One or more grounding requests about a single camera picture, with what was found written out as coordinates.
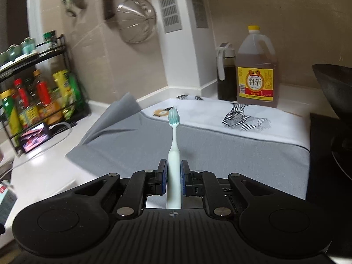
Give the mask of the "cooking wine jug yellow label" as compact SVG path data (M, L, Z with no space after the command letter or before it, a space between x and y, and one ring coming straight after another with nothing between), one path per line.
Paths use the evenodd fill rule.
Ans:
M247 27L248 36L236 57L237 102L276 108L279 99L277 56L270 38L260 27Z

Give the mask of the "white patterned towel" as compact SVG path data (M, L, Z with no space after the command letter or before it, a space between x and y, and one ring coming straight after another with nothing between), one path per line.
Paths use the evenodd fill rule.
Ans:
M172 108L177 109L182 125L310 149L309 121L276 108L181 95L145 108L143 113L167 122Z

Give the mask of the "yellow green snack packet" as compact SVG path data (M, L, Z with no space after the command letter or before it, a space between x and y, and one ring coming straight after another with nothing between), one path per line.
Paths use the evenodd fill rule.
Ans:
M74 74L68 70L60 70L53 74L53 79L61 95L61 107L65 120L69 120L76 112L84 109L84 99Z

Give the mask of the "red cap sauce bottle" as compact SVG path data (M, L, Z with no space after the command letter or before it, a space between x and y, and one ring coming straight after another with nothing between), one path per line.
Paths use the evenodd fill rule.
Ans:
M40 116L36 104L30 99L22 79L18 78L14 81L17 91L17 100L19 107L19 120L23 128L28 128L40 121Z

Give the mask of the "mint white toothbrush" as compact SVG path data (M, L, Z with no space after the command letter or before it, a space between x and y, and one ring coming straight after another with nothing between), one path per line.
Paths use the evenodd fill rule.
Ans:
M182 203L180 151L177 144L177 127L180 117L175 107L169 110L169 125L172 128L172 144L168 153L167 209L180 209Z

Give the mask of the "green yellow sauce bottle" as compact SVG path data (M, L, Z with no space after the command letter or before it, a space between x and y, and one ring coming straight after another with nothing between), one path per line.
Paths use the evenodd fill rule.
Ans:
M1 93L2 105L8 116L8 124L12 135L16 135L23 130L18 116L17 100L14 90L7 89Z

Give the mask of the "smartphone showing video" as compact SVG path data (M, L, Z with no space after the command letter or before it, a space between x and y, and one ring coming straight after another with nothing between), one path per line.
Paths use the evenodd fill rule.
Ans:
M42 122L19 136L23 153L28 153L50 140L52 134L46 123Z

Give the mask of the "black gas stove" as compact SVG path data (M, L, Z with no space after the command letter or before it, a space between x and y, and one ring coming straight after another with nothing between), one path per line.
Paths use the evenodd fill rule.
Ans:
M351 130L339 119L310 114L306 198L332 234L328 253L351 258Z

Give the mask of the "grey counter mat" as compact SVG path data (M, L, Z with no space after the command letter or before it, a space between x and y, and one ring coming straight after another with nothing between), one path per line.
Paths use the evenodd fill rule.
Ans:
M143 113L126 94L112 103L92 125L68 159L96 176L154 169L168 156L172 142L169 121ZM310 152L302 147L197 128L177 127L180 157L192 170L226 178L237 172L293 196L307 192Z

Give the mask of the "black wok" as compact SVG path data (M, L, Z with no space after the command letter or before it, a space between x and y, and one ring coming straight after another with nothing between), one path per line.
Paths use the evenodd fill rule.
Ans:
M314 64L312 69L330 106L340 120L351 120L351 68L334 64Z

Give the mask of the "metal mesh strainer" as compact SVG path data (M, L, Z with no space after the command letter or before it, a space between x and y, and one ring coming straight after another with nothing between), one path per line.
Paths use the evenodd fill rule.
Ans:
M116 9L117 28L128 44L148 40L156 29L157 16L148 0L125 0Z

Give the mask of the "dark soy sauce dispenser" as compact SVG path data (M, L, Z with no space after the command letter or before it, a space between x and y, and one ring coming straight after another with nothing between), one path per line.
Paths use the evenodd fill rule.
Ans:
M233 45L224 42L216 49L218 99L237 100L236 53Z

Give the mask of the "amber oil bottle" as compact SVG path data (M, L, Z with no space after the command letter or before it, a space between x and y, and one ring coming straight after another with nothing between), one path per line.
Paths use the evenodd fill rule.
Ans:
M40 117L43 118L48 126L59 123L63 119L63 113L60 111L61 107L58 101L51 96L48 84L41 75L40 70L35 70L33 76L34 86L40 101Z

